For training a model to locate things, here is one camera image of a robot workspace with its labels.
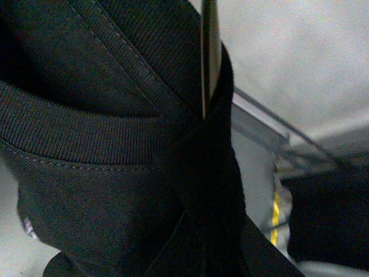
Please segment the white wall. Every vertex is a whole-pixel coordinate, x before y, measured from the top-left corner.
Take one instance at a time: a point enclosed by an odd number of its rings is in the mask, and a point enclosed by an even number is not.
[[[369,1],[218,6],[240,89],[316,140],[369,126]]]

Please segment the yellow strap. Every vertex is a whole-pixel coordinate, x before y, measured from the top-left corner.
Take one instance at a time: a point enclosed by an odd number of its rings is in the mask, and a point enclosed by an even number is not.
[[[274,202],[273,202],[273,219],[272,219],[273,227],[276,227],[279,224],[279,214],[280,214],[279,204],[280,198],[278,191],[276,190],[274,193]],[[278,230],[273,229],[270,235],[270,241],[274,246],[277,246],[277,239],[278,239]]]

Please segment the hanging garment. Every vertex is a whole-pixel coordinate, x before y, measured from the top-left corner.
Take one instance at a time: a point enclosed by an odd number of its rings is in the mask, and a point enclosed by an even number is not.
[[[44,276],[302,276],[245,214],[225,48],[201,117],[187,1],[1,5],[1,155],[25,231],[62,251]]]
[[[288,253],[369,271],[369,168],[282,181],[292,193]]]

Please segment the ribbed neckline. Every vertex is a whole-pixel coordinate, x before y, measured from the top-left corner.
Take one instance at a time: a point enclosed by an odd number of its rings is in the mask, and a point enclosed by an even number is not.
[[[121,118],[75,110],[0,81],[0,139],[31,154],[71,162],[145,164],[165,150],[161,118]]]

